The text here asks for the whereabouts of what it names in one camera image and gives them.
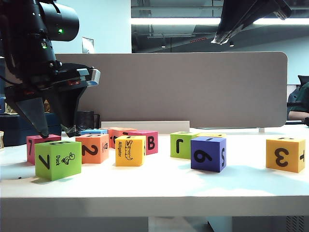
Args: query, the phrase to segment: yellow block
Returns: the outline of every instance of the yellow block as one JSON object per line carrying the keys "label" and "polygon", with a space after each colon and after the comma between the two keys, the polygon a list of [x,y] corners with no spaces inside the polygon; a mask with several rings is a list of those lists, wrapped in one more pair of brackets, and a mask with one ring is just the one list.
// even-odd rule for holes
{"label": "yellow block", "polygon": [[298,173],[305,168],[305,139],[266,139],[266,167]]}
{"label": "yellow block", "polygon": [[220,138],[225,138],[226,134],[222,133],[200,133],[197,135],[198,137],[220,137]]}
{"label": "yellow block", "polygon": [[146,156],[146,136],[120,136],[115,139],[116,166],[141,166]]}

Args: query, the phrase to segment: fluorescent light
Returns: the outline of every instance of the fluorescent light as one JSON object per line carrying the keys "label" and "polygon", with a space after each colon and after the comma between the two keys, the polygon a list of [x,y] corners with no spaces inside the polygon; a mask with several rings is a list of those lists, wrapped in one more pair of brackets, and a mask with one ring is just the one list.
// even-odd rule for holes
{"label": "fluorescent light", "polygon": [[260,18],[253,24],[257,25],[309,25],[309,18],[287,18],[281,20],[279,18]]}
{"label": "fluorescent light", "polygon": [[220,18],[131,18],[132,25],[218,25]]}

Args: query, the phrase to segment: green block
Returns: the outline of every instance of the green block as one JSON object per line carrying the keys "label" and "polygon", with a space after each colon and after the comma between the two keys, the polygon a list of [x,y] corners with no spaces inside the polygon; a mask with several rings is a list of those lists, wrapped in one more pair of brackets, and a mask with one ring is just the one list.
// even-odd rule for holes
{"label": "green block", "polygon": [[82,172],[82,143],[53,141],[35,145],[35,174],[58,180]]}
{"label": "green block", "polygon": [[170,134],[170,156],[182,159],[191,159],[191,139],[199,133],[175,132]]}

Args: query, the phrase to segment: blue block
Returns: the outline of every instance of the blue block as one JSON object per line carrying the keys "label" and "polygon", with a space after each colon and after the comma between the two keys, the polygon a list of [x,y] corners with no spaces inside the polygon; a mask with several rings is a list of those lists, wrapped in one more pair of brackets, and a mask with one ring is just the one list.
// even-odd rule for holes
{"label": "blue block", "polygon": [[226,166],[226,138],[197,137],[191,140],[191,168],[221,172]]}
{"label": "blue block", "polygon": [[88,130],[82,130],[81,135],[83,134],[107,134],[106,129],[88,129]]}

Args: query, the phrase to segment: ceiling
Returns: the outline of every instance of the ceiling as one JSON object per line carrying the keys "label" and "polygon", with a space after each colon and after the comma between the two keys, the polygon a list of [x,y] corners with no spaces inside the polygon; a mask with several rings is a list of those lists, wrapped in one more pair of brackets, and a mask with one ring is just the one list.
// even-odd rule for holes
{"label": "ceiling", "polygon": [[[291,18],[309,18],[309,0],[286,0]],[[131,0],[131,17],[220,17],[223,0]],[[181,52],[182,47],[198,51],[224,51],[227,45],[211,44],[217,26],[132,25],[132,52]],[[233,37],[238,46],[309,36],[309,26],[251,25]]]}

